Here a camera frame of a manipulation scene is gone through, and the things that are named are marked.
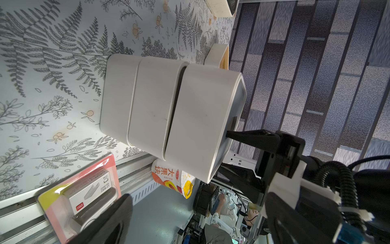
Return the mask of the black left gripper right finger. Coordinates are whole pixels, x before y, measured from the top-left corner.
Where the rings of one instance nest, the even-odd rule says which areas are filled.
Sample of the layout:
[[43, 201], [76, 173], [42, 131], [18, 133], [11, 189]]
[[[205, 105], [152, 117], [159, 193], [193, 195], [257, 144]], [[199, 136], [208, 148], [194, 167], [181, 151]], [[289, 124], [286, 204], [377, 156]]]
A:
[[275, 193], [265, 202], [268, 227], [275, 244], [333, 244], [343, 217], [335, 203], [302, 197], [298, 210]]

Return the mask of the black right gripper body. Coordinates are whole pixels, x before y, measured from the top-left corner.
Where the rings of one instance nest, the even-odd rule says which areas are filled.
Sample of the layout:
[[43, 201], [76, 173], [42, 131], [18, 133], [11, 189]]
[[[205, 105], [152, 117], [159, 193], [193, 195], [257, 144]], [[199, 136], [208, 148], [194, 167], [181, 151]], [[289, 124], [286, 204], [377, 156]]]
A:
[[257, 195], [265, 194], [276, 173], [291, 178], [299, 164], [305, 140], [283, 131], [256, 130], [256, 148], [260, 151], [255, 175], [260, 177]]

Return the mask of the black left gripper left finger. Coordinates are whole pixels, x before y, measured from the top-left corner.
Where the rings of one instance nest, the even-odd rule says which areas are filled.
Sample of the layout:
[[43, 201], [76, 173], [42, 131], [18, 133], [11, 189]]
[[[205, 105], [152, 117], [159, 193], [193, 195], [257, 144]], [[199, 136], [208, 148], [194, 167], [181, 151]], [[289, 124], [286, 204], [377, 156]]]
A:
[[124, 194], [70, 243], [124, 244], [132, 213], [133, 198], [130, 194]]

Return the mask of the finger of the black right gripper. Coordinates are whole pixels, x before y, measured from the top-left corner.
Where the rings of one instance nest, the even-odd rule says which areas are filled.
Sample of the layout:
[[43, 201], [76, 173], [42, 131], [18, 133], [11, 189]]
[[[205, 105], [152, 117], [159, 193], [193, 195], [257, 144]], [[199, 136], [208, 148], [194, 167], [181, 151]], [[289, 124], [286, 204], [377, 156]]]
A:
[[252, 169], [222, 163], [217, 173], [228, 179], [228, 182], [254, 204], [263, 204], [265, 185], [257, 178]]
[[232, 140], [267, 152], [277, 152], [281, 142], [280, 135], [267, 130], [253, 130], [243, 132], [227, 131], [226, 138], [230, 138]]

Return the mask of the grey lid tissue box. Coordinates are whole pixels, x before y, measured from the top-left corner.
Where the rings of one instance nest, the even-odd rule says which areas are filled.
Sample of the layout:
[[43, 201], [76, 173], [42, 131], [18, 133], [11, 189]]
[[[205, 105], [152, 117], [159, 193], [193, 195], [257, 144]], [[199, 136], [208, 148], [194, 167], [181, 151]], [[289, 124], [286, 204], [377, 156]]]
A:
[[133, 95], [142, 57], [113, 54], [108, 58], [102, 98], [100, 130], [126, 145]]
[[165, 159], [180, 76], [186, 61], [142, 58], [136, 76], [128, 141], [145, 152]]
[[247, 91], [242, 73], [191, 64], [183, 74], [165, 152], [168, 163], [209, 183], [229, 152]]

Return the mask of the wooden lid tissue box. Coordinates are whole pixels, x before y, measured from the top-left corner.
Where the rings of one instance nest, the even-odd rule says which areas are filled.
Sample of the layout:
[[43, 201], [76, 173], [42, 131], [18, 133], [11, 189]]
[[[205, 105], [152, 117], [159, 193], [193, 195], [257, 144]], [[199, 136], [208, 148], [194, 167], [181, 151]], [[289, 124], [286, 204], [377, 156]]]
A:
[[228, 70], [229, 45], [214, 43], [205, 58], [204, 65]]

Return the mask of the brown lid rounded tissue box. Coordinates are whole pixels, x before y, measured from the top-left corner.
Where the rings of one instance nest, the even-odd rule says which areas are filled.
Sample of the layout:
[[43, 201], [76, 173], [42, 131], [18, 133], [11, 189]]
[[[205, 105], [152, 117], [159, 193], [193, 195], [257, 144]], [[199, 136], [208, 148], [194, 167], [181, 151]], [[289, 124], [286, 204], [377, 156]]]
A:
[[233, 17], [239, 0], [205, 0], [206, 5], [216, 17]]

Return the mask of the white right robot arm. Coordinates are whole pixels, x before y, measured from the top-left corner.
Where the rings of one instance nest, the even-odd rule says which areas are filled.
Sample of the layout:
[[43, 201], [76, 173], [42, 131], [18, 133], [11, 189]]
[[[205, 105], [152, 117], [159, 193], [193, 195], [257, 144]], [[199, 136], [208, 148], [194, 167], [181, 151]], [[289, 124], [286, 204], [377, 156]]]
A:
[[260, 213], [244, 230], [249, 244], [271, 234], [276, 244], [387, 244], [390, 241], [390, 172], [323, 162], [302, 154], [305, 140], [267, 130], [227, 131], [228, 140], [260, 150], [255, 169], [223, 163], [224, 175]]

